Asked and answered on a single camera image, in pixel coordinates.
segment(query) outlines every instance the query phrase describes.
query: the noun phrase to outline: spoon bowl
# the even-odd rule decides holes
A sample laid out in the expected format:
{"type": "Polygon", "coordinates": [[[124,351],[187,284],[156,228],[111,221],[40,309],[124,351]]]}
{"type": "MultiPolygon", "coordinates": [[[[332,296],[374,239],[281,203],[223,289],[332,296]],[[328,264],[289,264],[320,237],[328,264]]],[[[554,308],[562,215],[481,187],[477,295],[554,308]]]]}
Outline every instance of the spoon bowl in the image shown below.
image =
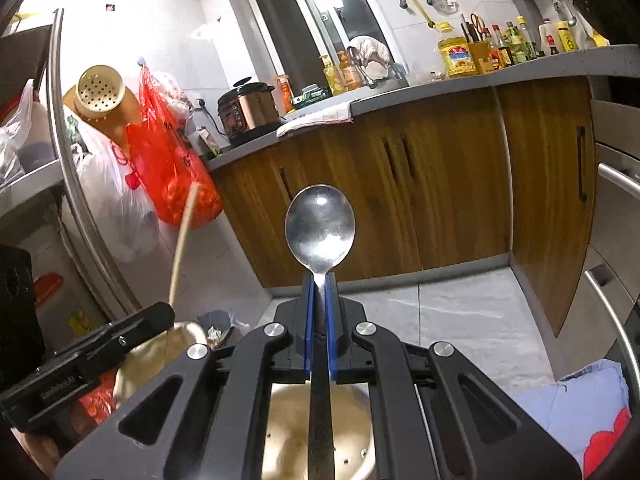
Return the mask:
{"type": "Polygon", "coordinates": [[[291,201],[284,231],[295,258],[314,276],[324,276],[349,253],[356,221],[340,190],[317,184],[303,189],[291,201]]]}

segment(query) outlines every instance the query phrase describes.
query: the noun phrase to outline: spoon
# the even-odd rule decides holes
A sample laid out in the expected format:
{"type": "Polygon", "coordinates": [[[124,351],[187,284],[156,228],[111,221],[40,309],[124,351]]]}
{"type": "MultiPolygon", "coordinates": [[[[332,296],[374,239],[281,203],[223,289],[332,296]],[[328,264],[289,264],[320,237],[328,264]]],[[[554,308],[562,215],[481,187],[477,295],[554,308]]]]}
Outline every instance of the spoon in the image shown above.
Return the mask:
{"type": "Polygon", "coordinates": [[[289,250],[314,276],[324,308],[324,279],[351,250],[356,220],[340,190],[316,184],[300,191],[289,205],[284,232],[289,250]]]}
{"type": "Polygon", "coordinates": [[[314,307],[309,400],[307,478],[335,479],[334,440],[326,338],[324,281],[353,245],[356,221],[347,198],[325,184],[300,191],[289,205],[284,232],[289,250],[314,276],[320,308],[314,307]]]}

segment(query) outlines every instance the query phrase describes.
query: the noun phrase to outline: spoon handle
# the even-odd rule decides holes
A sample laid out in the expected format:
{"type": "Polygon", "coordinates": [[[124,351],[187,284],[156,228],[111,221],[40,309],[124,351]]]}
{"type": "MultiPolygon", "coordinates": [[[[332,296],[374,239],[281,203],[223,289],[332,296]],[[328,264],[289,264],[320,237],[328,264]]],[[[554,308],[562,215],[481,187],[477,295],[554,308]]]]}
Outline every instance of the spoon handle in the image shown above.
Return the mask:
{"type": "Polygon", "coordinates": [[[314,332],[311,357],[311,398],[306,467],[309,480],[335,479],[334,432],[331,424],[329,358],[326,345],[324,274],[315,274],[314,332]]]}

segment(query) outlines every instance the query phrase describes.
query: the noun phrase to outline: window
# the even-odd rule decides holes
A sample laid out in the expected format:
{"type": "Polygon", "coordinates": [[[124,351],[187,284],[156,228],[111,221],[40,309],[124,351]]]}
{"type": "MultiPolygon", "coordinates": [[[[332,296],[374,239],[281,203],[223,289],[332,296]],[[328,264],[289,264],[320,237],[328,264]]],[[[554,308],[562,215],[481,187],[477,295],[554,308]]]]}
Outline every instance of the window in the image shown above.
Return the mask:
{"type": "Polygon", "coordinates": [[[311,84],[326,86],[320,57],[338,65],[337,52],[356,36],[388,45],[367,0],[249,0],[279,74],[295,95],[311,84]]]}

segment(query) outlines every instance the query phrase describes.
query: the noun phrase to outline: tiled floor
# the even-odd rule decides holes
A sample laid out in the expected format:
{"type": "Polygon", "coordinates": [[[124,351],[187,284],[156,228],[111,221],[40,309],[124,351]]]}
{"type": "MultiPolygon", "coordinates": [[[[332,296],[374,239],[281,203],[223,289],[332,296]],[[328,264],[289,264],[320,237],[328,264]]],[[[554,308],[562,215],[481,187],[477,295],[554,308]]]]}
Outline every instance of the tiled floor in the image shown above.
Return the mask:
{"type": "MultiPolygon", "coordinates": [[[[444,282],[359,294],[367,319],[407,343],[453,343],[503,388],[554,381],[551,366],[527,301],[511,269],[492,270],[444,282]]],[[[273,320],[271,301],[258,325],[273,320]]]]}

